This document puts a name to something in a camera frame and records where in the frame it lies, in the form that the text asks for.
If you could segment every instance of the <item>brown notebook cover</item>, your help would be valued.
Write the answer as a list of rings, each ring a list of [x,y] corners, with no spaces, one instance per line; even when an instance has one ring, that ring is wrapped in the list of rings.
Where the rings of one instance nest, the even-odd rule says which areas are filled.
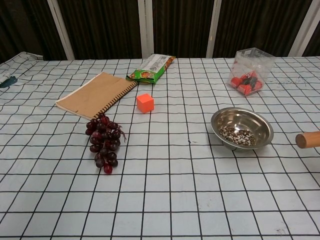
[[[107,111],[136,85],[135,81],[102,72],[55,104],[70,113],[92,119]]]

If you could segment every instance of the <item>clear plastic box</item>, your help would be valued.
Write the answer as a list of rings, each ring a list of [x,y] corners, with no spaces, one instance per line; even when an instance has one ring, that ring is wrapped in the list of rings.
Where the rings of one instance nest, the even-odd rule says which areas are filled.
[[[245,96],[261,91],[275,59],[255,47],[237,51],[229,75],[229,84]]]

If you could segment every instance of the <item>grapes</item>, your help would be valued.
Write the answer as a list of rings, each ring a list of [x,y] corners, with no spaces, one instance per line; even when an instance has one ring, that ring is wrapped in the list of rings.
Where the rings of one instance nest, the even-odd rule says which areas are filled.
[[[99,145],[91,145],[90,146],[90,152],[97,153],[99,151],[100,151],[100,146]]]
[[[90,136],[93,132],[94,132],[93,130],[87,129],[87,130],[85,130],[85,135]]]
[[[106,173],[106,174],[112,174],[112,166],[108,163],[105,163],[104,166],[103,166],[103,171]]]
[[[89,149],[95,153],[95,165],[97,168],[103,167],[106,174],[111,174],[113,168],[118,166],[117,154],[113,151],[119,148],[121,135],[126,140],[121,126],[110,121],[104,113],[99,113],[97,119],[93,118],[86,124],[85,134],[91,136]]]

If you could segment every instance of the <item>stainless steel bowl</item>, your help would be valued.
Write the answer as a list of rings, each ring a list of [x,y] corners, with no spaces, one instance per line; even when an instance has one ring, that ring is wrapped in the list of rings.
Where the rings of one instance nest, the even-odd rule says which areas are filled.
[[[211,126],[223,145],[235,151],[259,149],[268,145],[274,138],[274,130],[263,116],[240,107],[227,107],[217,111],[211,118]],[[256,138],[256,144],[244,146],[225,139],[220,135],[220,129],[225,127],[251,131]]]

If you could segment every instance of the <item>snack bag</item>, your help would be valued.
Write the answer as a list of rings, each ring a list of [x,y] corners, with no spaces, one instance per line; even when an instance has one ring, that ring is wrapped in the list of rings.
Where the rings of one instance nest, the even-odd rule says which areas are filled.
[[[131,75],[127,75],[126,79],[155,84],[175,58],[175,56],[152,54]]]

